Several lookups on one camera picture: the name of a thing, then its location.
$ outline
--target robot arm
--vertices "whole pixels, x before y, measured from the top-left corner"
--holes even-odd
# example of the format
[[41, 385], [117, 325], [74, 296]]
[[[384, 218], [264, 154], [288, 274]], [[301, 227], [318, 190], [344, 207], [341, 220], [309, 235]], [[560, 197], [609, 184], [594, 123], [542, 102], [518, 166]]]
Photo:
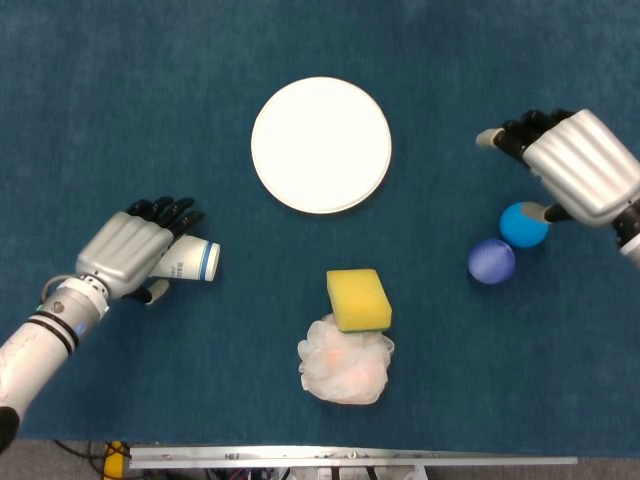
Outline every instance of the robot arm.
[[522, 162], [549, 190], [558, 205], [541, 208], [542, 219], [611, 224], [621, 252], [640, 267], [640, 163], [593, 113], [532, 110], [476, 143]]
[[109, 310], [113, 298], [148, 303], [142, 287], [171, 245], [204, 217], [182, 216], [192, 199], [140, 200], [118, 212], [78, 256], [77, 277], [62, 283], [0, 348], [0, 452], [53, 373]]

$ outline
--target sponge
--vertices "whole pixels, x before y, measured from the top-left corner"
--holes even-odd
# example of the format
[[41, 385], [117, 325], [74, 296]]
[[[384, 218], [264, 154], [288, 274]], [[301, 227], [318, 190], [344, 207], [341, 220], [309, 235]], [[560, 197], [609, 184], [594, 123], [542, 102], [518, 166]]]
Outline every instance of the sponge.
[[375, 270], [330, 270], [327, 290], [340, 331], [386, 330], [391, 326], [391, 305]]

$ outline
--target metal frame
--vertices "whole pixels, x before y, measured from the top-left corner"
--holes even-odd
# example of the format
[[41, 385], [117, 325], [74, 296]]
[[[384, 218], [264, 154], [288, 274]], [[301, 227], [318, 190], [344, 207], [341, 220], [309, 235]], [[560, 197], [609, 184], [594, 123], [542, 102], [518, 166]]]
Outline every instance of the metal frame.
[[577, 457], [312, 446], [145, 446], [131, 448], [131, 469], [575, 465]]

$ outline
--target ball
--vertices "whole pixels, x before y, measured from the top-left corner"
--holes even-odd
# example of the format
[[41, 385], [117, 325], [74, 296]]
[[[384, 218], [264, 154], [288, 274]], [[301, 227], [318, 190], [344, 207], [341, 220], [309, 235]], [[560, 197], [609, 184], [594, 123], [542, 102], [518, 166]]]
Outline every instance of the ball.
[[548, 233], [549, 224], [524, 215], [522, 203], [510, 205], [500, 217], [500, 235], [514, 247], [535, 247]]
[[476, 244], [469, 253], [467, 268], [473, 278], [486, 285], [507, 280], [516, 269], [516, 256], [511, 247], [497, 238]]

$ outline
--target cup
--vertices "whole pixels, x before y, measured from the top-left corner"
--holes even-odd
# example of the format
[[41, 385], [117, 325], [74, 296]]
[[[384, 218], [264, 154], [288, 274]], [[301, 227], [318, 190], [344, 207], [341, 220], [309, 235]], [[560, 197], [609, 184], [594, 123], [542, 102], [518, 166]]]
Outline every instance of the cup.
[[210, 282], [216, 274], [219, 255], [217, 243], [183, 235], [164, 254], [150, 276]]

